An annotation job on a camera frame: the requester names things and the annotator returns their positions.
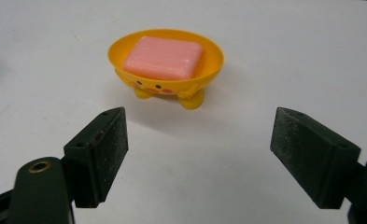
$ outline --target white table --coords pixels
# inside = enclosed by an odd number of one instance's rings
[[[106,57],[150,28],[214,40],[225,64],[194,111],[137,99]],[[129,147],[106,203],[76,223],[347,223],[319,210],[270,151],[275,110],[299,110],[367,161],[366,1],[0,0],[0,193],[124,106]]]

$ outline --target pink soap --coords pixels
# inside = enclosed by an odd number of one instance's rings
[[[135,44],[122,69],[140,77],[182,80],[195,76],[203,47],[195,42],[144,36]]]

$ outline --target soap bar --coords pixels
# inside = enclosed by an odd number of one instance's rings
[[[195,42],[143,36],[125,60],[122,69],[140,77],[183,80],[195,76],[203,47]]]

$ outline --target white surface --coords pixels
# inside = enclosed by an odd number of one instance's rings
[[[195,111],[139,100],[106,53],[129,33],[205,35],[225,64]],[[346,223],[319,210],[269,145],[278,106],[302,111],[367,161],[365,1],[0,0],[0,193],[97,114],[127,112],[129,146],[90,223]]]

